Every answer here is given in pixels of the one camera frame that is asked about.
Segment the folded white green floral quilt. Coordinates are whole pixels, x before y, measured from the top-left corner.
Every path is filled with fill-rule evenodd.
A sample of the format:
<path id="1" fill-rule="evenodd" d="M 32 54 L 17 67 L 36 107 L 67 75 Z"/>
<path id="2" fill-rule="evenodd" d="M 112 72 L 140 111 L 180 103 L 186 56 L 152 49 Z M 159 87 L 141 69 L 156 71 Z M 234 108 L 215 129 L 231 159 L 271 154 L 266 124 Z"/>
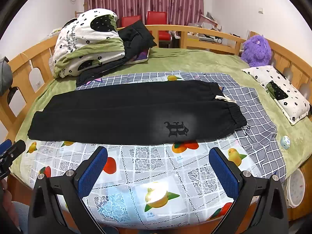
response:
<path id="1" fill-rule="evenodd" d="M 52 60 L 54 78 L 78 76 L 83 71 L 125 56 L 117 27 L 117 15 L 92 9 L 67 22 L 61 29 Z"/>

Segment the black sweatpants with white stripe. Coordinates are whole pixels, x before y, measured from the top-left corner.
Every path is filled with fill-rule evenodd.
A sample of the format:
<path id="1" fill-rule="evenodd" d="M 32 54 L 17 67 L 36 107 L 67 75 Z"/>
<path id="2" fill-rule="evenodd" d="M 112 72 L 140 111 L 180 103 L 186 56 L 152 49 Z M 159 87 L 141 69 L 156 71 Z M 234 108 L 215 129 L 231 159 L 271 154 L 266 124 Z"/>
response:
<path id="1" fill-rule="evenodd" d="M 34 114 L 27 135 L 39 141 L 159 145 L 214 141 L 246 124 L 217 83 L 143 82 L 55 95 Z"/>

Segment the wooden bed frame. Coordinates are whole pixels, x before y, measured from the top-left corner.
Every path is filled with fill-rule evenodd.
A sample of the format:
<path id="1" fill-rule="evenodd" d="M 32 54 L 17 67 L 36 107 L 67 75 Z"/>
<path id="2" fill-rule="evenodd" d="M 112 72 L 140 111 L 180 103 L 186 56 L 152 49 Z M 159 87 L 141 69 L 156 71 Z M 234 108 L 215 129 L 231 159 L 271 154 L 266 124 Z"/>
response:
<path id="1" fill-rule="evenodd" d="M 154 36 L 155 43 L 159 43 L 160 31 L 177 31 L 181 33 L 179 48 L 183 50 L 188 48 L 193 48 L 195 50 L 209 49 L 211 52 L 223 56 L 226 54 L 238 56 L 241 52 L 240 46 L 245 42 L 245 39 L 228 33 L 182 25 L 147 25 L 147 29 L 151 31 L 151 34 Z M 203 34 L 216 35 L 223 38 L 224 41 L 230 41 L 231 44 L 195 41 L 187 36 L 187 32 L 201 32 Z M 15 139 L 32 103 L 44 92 L 45 87 L 53 80 L 48 58 L 54 53 L 56 40 L 57 36 L 53 36 L 39 42 L 26 51 L 19 53 L 8 63 L 13 73 L 13 86 L 21 91 L 21 95 L 25 100 L 25 105 L 19 114 L 15 115 L 7 103 L 8 94 L 5 93 L 1 96 L 1 122 L 7 129 L 7 139 Z M 293 85 L 295 87 L 300 87 L 307 84 L 310 87 L 311 66 L 283 46 L 271 40 L 268 42 L 272 49 L 273 57 L 278 58 L 277 67 L 282 70 L 289 69 L 289 72 L 292 74 Z M 302 203 L 296 208 L 288 209 L 288 217 L 291 221 L 303 218 L 311 213 L 311 156 L 305 158 L 305 161 L 300 166 L 300 170 L 305 177 L 306 190 Z"/>

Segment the white floral pillow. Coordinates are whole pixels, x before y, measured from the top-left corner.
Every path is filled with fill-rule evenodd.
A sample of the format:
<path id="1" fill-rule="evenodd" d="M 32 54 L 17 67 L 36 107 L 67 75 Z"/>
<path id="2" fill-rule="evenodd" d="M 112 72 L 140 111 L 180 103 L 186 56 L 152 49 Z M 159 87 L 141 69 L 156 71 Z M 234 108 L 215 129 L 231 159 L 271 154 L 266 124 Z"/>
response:
<path id="1" fill-rule="evenodd" d="M 275 67 L 270 65 L 250 67 L 243 71 L 266 90 L 291 125 L 308 116 L 310 110 L 308 100 Z"/>

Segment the purple plush toy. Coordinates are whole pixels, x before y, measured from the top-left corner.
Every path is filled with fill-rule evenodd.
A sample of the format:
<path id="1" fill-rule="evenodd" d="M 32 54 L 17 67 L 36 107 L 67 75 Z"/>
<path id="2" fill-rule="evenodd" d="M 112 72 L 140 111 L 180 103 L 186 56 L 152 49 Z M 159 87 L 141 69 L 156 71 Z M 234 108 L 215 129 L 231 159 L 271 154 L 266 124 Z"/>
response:
<path id="1" fill-rule="evenodd" d="M 262 35 L 252 36 L 243 43 L 241 59 L 250 67 L 269 65 L 271 57 L 269 42 Z"/>

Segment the red chair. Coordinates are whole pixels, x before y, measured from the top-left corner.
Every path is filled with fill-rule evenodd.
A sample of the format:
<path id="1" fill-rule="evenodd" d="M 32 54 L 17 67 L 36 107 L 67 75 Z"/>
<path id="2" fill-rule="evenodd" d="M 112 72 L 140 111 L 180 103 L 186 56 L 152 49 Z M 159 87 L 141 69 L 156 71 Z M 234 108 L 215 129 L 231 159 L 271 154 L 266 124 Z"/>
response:
<path id="1" fill-rule="evenodd" d="M 142 20 L 141 15 L 121 17 L 119 26 L 127 27 L 138 20 Z M 148 11 L 146 23 L 147 25 L 167 25 L 167 13 Z M 158 37 L 161 47 L 165 45 L 170 47 L 170 45 L 172 44 L 172 35 L 168 31 L 159 31 Z"/>

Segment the green fleece blanket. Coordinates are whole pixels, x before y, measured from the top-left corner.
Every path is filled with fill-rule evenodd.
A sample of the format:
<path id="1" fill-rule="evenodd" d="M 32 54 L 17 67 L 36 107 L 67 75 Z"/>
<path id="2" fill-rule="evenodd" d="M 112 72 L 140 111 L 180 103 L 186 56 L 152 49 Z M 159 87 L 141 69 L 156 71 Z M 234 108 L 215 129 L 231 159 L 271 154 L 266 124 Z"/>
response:
<path id="1" fill-rule="evenodd" d="M 117 71 L 106 76 L 136 73 L 142 77 L 141 74 L 144 72 L 157 74 L 157 72 L 179 70 L 184 72 L 220 72 L 230 75 L 241 86 L 254 88 L 266 113 L 277 127 L 277 140 L 280 141 L 284 135 L 288 135 L 290 138 L 291 145 L 288 150 L 284 150 L 280 146 L 280 142 L 278 142 L 281 153 L 277 155 L 278 157 L 280 154 L 284 158 L 286 165 L 285 178 L 287 179 L 311 156 L 311 121 L 308 117 L 305 117 L 294 126 L 291 126 L 278 105 L 265 90 L 251 76 L 241 71 L 241 69 L 247 67 L 248 65 L 237 56 L 215 54 L 203 50 L 153 48 L 147 62 L 132 66 L 121 66 L 117 68 Z M 15 140 L 27 139 L 27 132 L 34 113 L 37 110 L 42 110 L 52 96 L 73 91 L 75 88 L 76 78 L 74 77 L 53 79 L 45 87 L 43 93 L 35 99 Z"/>

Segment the grey checked bed sheet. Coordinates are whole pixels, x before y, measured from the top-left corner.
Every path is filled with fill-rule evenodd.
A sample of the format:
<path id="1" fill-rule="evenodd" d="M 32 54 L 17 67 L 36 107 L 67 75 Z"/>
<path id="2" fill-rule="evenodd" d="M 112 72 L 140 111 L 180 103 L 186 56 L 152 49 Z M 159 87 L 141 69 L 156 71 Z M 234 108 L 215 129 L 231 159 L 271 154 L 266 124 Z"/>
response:
<path id="1" fill-rule="evenodd" d="M 240 86 L 230 75 L 216 72 L 145 72 L 125 75 L 101 77 L 77 86 L 76 90 L 92 89 L 104 86 L 114 86 L 126 83 L 141 83 L 152 81 L 167 81 L 174 75 L 179 81 L 199 80 L 215 82 L 223 90 L 223 95 L 236 101 L 241 113 L 247 120 L 247 125 L 233 134 L 240 145 L 246 150 L 259 168 L 262 177 L 277 175 L 282 181 L 286 179 L 285 161 L 276 139 L 277 127 L 262 106 L 254 88 Z"/>

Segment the black jacket pile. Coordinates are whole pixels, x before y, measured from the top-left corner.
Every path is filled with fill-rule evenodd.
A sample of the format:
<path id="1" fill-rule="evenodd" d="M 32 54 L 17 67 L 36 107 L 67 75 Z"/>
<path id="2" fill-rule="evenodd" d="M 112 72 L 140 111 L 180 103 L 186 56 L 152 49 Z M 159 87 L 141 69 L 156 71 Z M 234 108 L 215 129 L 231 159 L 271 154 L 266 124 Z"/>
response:
<path id="1" fill-rule="evenodd" d="M 125 56 L 118 60 L 85 70 L 78 76 L 76 80 L 76 87 L 82 86 L 89 81 L 104 76 L 108 72 L 116 69 L 118 66 L 126 64 L 142 51 L 153 48 L 157 45 L 154 42 L 153 35 L 140 20 L 119 30 L 118 34 L 124 43 Z"/>

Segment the small light blue toy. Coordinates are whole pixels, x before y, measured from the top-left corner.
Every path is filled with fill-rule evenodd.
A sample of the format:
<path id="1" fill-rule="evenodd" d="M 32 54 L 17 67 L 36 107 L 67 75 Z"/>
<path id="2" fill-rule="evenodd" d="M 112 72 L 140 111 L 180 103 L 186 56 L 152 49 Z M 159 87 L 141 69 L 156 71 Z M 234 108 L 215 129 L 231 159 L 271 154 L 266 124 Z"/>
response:
<path id="1" fill-rule="evenodd" d="M 287 135 L 281 137 L 280 144 L 285 150 L 289 149 L 291 144 L 290 138 Z"/>

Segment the fruit print plastic sheet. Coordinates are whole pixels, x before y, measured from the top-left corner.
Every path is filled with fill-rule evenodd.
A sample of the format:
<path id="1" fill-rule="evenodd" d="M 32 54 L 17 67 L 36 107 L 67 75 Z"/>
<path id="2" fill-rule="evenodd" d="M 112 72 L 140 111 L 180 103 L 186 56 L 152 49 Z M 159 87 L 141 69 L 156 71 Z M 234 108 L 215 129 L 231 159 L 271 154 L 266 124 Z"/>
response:
<path id="1" fill-rule="evenodd" d="M 116 171 L 102 171 L 84 202 L 100 223 L 118 227 L 174 228 L 204 222 L 223 213 L 232 202 L 218 181 L 208 155 L 213 147 L 224 154 L 230 148 L 244 157 L 241 170 L 260 177 L 247 146 L 257 141 L 262 105 L 255 89 L 239 86 L 226 74 L 173 72 L 178 80 L 216 82 L 224 94 L 235 100 L 247 119 L 247 126 L 217 141 L 189 143 L 180 153 L 172 145 L 107 145 Z"/>

